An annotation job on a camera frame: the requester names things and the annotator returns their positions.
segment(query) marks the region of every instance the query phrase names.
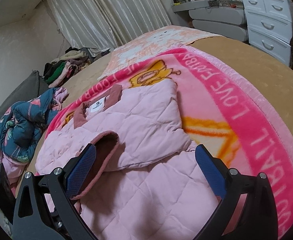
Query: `blue gripper pad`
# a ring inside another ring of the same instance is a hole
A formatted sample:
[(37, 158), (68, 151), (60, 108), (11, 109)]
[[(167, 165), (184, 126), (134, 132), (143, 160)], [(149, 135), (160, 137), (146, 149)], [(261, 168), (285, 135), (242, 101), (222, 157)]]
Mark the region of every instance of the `blue gripper pad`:
[(80, 154), (82, 157), (66, 180), (66, 195), (68, 198), (78, 195), (80, 188), (88, 175), (96, 159), (96, 147), (91, 145), (86, 152)]
[(214, 194), (224, 199), (227, 193), (225, 179), (201, 145), (196, 147), (196, 161)]

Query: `white curtain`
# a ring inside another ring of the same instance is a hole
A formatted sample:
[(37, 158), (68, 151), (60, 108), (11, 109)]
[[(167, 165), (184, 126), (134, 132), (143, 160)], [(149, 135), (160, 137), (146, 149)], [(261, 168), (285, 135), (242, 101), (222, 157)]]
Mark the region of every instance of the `white curtain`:
[(160, 0), (47, 1), (70, 44), (92, 48), (93, 53), (171, 24)]

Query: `tan bedsheet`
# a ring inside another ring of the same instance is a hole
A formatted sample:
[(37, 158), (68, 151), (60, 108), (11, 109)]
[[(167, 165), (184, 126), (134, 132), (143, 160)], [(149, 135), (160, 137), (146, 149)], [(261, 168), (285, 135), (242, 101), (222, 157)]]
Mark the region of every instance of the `tan bedsheet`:
[[(290, 68), (262, 51), (225, 37), (197, 40), (190, 46), (217, 57), (250, 81), (277, 110), (293, 135), (293, 71)], [(64, 85), (70, 93), (64, 106), (97, 83), (110, 58), (111, 54), (102, 57)], [(44, 136), (27, 171), (36, 172), (34, 165), (43, 141)]]

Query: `pink blanket border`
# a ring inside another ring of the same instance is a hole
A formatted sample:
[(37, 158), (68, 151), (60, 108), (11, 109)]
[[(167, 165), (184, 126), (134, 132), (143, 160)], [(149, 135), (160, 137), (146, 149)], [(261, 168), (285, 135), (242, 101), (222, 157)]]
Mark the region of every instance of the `pink blanket border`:
[(237, 73), (230, 66), (226, 65), (221, 60), (210, 54), (207, 54), (203, 51), (200, 51), (190, 46), (184, 46), (182, 44), (178, 44), (176, 46), (171, 47), (171, 49), (173, 48), (184, 48), (196, 55), (206, 58), (215, 67), (217, 67), (224, 74), (226, 74), (235, 84), (237, 84), (243, 90), (243, 92), (245, 92), (252, 99), (252, 101), (259, 107), (259, 109), (267, 117), (268, 121), (276, 131), (280, 141), (284, 145), (285, 150), (287, 151), (290, 157), (290, 162), (293, 165), (293, 136), (290, 130), (288, 129), (287, 125), (283, 122), (278, 112), (269, 103), (269, 101), (265, 99), (265, 97), (259, 92), (259, 90), (256, 89), (254, 85), (252, 85), (247, 79), (245, 79), (243, 76)]

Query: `metal screw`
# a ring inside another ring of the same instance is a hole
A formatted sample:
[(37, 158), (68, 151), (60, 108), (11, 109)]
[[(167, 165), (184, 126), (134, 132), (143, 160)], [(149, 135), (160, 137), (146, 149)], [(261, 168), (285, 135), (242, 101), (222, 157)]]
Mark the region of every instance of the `metal screw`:
[(261, 179), (266, 179), (267, 178), (267, 175), (264, 172), (260, 172), (259, 176), (260, 176)]
[(32, 173), (31, 172), (27, 172), (25, 175), (24, 175), (24, 178), (28, 179), (29, 177), (32, 176)]
[(236, 175), (236, 174), (238, 174), (238, 170), (237, 170), (237, 169), (234, 169), (234, 168), (231, 168), (231, 169), (229, 170), (229, 172), (230, 172), (231, 175)]
[(61, 168), (56, 168), (56, 169), (53, 171), (53, 173), (54, 173), (55, 175), (59, 175), (61, 172), (62, 172), (62, 169), (61, 169)]

